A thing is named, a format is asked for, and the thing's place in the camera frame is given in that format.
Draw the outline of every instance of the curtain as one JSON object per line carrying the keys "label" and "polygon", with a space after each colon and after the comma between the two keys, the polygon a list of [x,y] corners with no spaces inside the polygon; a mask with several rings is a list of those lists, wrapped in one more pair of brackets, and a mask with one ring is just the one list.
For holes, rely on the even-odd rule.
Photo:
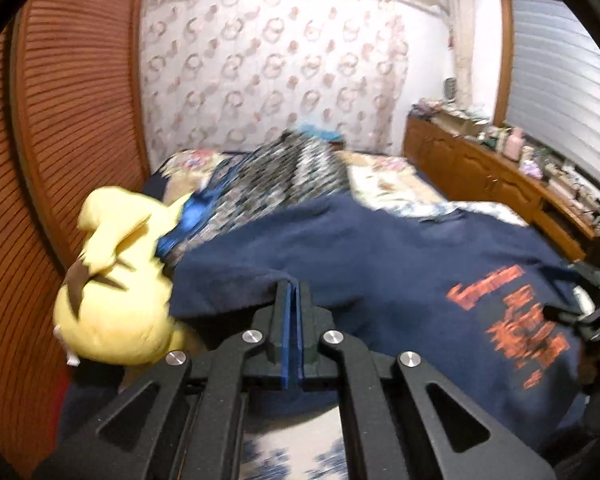
{"label": "curtain", "polygon": [[451,18],[456,69],[456,104],[469,108],[473,103],[472,60],[474,57],[474,0],[447,0]]}
{"label": "curtain", "polygon": [[286,128],[385,153],[408,69],[393,0],[142,0],[152,168],[177,150],[253,150]]}

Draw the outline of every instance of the black metal clamp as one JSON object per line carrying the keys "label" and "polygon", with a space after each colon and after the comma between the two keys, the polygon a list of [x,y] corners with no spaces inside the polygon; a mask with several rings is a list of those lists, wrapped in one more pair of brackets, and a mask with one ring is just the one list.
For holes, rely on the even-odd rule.
{"label": "black metal clamp", "polygon": [[352,480],[551,480],[536,453],[415,352],[369,351],[278,284],[251,328],[196,358],[171,352],[34,472],[45,480],[238,477],[249,393],[338,390]]}

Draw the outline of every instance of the window blind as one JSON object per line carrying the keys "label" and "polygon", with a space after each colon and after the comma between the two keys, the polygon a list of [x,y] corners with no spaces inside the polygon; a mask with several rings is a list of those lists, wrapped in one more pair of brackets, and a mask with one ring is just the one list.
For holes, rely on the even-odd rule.
{"label": "window blind", "polygon": [[600,50],[561,0],[511,0],[506,122],[600,181]]}

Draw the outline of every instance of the pink bottle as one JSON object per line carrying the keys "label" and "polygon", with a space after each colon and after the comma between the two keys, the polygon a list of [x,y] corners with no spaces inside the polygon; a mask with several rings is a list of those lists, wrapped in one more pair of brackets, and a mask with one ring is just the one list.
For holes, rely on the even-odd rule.
{"label": "pink bottle", "polygon": [[525,138],[522,136],[522,128],[513,128],[513,133],[507,139],[502,154],[511,160],[520,158],[520,150],[525,144]]}

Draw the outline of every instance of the pikachu plush toy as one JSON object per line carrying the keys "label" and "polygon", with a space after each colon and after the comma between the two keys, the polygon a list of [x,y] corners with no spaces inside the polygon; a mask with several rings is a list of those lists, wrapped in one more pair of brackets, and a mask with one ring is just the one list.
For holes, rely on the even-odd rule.
{"label": "pikachu plush toy", "polygon": [[165,206],[119,187],[87,197],[78,217],[87,238],[54,307],[56,332],[75,354],[142,365],[172,350],[203,350],[193,332],[169,316],[171,281],[154,255],[188,197]]}

